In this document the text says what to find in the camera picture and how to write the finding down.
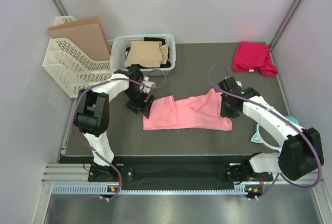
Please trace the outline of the pink t shirt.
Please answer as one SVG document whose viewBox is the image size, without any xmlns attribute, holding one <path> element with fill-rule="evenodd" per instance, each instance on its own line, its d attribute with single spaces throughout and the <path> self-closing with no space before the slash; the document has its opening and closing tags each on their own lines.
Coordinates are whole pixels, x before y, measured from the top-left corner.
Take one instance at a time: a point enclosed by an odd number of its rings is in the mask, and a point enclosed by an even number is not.
<svg viewBox="0 0 332 224">
<path fill-rule="evenodd" d="M 175 100 L 173 96 L 153 102 L 143 130 L 208 129 L 231 131 L 232 122 L 220 116 L 222 94 L 211 89 L 207 94 Z"/>
</svg>

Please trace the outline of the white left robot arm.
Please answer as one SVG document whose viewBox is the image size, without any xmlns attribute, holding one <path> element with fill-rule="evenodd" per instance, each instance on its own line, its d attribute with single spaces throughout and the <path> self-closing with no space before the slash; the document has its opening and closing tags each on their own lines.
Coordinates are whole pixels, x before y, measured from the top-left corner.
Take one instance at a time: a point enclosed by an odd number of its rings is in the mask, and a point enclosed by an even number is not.
<svg viewBox="0 0 332 224">
<path fill-rule="evenodd" d="M 80 90 L 73 125 L 86 138 L 93 153 L 88 181 L 111 181 L 118 177 L 118 169 L 112 165 L 115 155 L 107 137 L 110 102 L 123 92 L 128 97 L 126 107 L 149 118 L 155 99 L 149 93 L 155 86 L 138 67 L 131 66 L 127 71 L 116 70 L 109 79 L 88 90 Z"/>
</svg>

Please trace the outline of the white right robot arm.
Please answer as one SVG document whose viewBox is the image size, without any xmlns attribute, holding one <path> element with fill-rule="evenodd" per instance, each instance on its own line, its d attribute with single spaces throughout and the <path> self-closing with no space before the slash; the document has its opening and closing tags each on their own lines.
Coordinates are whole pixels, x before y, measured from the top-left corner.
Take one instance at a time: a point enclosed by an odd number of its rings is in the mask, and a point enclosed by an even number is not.
<svg viewBox="0 0 332 224">
<path fill-rule="evenodd" d="M 222 91 L 220 115 L 236 118 L 246 115 L 267 131 L 278 143 L 275 153 L 255 153 L 242 167 L 248 180 L 261 173 L 281 173 L 296 181 L 324 164 L 321 136 L 315 128 L 305 129 L 290 122 L 253 88 L 242 89 L 233 77 L 219 82 Z"/>
</svg>

